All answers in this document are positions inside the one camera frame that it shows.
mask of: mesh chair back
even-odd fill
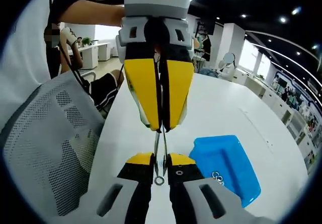
[[[103,124],[69,71],[35,90],[2,130],[7,169],[44,220],[78,207]]]

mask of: metal ring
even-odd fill
[[[216,181],[222,182],[223,181],[223,177],[220,176],[220,175],[216,176]]]
[[[212,172],[212,177],[214,178],[214,179],[216,179],[216,177],[219,175],[219,173],[217,172],[217,171],[214,171],[214,172]]]
[[[183,171],[181,170],[176,171],[176,175],[183,175]]]
[[[156,185],[163,185],[165,183],[165,179],[162,177],[162,176],[156,176],[155,179],[154,179],[154,182]]]

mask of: office desk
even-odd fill
[[[110,58],[110,43],[94,44],[86,47],[78,48],[83,55],[82,69],[93,69],[98,65],[98,61],[106,61]],[[68,54],[72,55],[72,50],[68,50]]]
[[[246,210],[256,216],[279,219],[307,181],[297,144],[276,114],[248,88],[194,74],[186,119],[167,133],[168,152],[188,156],[195,138],[228,134],[240,140],[262,189]],[[155,132],[141,123],[137,106],[124,83],[98,143],[89,190],[105,185],[109,176],[117,176],[126,160],[136,153],[153,152],[154,137]],[[162,137],[159,145],[158,163],[162,172]],[[166,173],[165,184],[153,184],[146,223],[175,223],[167,182]]]

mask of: blue plastic tray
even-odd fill
[[[223,177],[224,186],[248,206],[261,193],[253,167],[235,135],[201,137],[194,141],[189,157],[196,161],[205,178],[217,171]]]

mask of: window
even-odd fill
[[[258,68],[257,75],[261,74],[264,79],[266,79],[268,72],[271,67],[271,61],[264,54],[262,55],[262,60],[260,63],[260,67]]]
[[[119,34],[120,27],[95,25],[95,39],[115,39],[116,35]]]
[[[239,66],[246,70],[254,71],[258,50],[249,41],[245,40],[241,56],[239,60]]]

